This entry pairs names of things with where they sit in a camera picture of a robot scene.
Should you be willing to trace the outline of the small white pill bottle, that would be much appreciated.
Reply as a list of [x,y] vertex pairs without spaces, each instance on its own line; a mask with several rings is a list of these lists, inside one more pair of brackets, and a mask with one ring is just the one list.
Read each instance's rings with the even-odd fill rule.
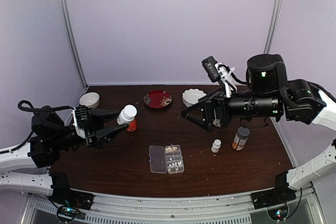
[[218,153],[220,150],[221,144],[222,144],[221,140],[215,139],[212,143],[211,151],[213,153]]
[[135,119],[137,113],[138,111],[135,106],[127,104],[118,115],[117,123],[119,125],[130,124]]

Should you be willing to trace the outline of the orange pill bottle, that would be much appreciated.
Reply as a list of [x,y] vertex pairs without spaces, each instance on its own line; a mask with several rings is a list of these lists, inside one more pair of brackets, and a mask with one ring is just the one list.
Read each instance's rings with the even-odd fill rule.
[[129,127],[127,128],[127,131],[128,132],[134,132],[134,131],[137,130],[137,128],[138,128],[137,121],[136,121],[136,119],[134,119],[133,121],[131,121],[129,123]]

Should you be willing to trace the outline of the amber bottle grey cap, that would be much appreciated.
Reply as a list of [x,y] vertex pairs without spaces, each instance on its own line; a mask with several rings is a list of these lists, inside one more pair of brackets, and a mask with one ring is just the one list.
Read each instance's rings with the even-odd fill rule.
[[236,135],[232,142],[232,148],[236,151],[241,151],[245,147],[249,135],[250,130],[241,126],[236,132]]

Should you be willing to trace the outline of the clear plastic pill organizer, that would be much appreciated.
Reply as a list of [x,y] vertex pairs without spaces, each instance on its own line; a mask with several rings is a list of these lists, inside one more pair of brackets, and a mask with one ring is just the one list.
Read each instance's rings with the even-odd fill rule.
[[181,163],[183,163],[184,165],[182,149],[180,149],[178,152],[167,153],[165,151],[165,147],[166,146],[158,146],[158,145],[149,146],[149,164],[150,164],[150,171],[152,173],[156,173],[156,174],[168,173],[167,167],[168,167],[168,164],[171,164],[171,163],[169,163],[167,160],[170,157],[181,157],[182,159]]

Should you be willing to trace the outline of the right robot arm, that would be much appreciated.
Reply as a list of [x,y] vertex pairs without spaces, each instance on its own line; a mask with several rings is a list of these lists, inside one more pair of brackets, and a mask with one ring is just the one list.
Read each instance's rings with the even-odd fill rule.
[[212,56],[202,61],[212,82],[220,88],[200,98],[181,112],[183,118],[210,131],[215,119],[228,126],[232,119],[275,118],[335,130],[335,97],[322,86],[303,79],[288,80],[279,54],[261,54],[248,59],[247,91],[237,91],[233,69]]

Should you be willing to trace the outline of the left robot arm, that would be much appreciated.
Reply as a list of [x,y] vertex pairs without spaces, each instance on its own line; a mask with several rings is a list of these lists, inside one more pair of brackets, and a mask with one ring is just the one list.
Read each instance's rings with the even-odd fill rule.
[[76,151],[82,144],[102,148],[103,141],[111,141],[130,122],[122,118],[122,111],[79,106],[70,107],[73,122],[65,125],[57,112],[67,106],[38,109],[20,103],[18,108],[34,114],[31,132],[21,144],[1,149],[1,189],[56,196],[64,205],[76,199],[65,174],[33,175],[17,170],[49,167],[60,159],[61,151]]

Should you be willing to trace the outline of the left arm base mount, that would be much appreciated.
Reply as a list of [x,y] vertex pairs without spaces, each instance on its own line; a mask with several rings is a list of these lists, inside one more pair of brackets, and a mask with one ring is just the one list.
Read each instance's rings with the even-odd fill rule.
[[90,210],[93,204],[94,195],[70,188],[68,177],[64,173],[51,173],[52,194],[48,199],[54,203],[67,205],[74,208]]

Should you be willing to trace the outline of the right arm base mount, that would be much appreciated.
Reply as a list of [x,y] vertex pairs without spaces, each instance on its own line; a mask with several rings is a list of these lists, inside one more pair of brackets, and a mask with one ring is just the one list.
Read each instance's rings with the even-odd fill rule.
[[287,174],[288,171],[285,171],[276,176],[273,189],[258,191],[251,194],[255,209],[284,204],[296,199],[296,190],[289,188]]

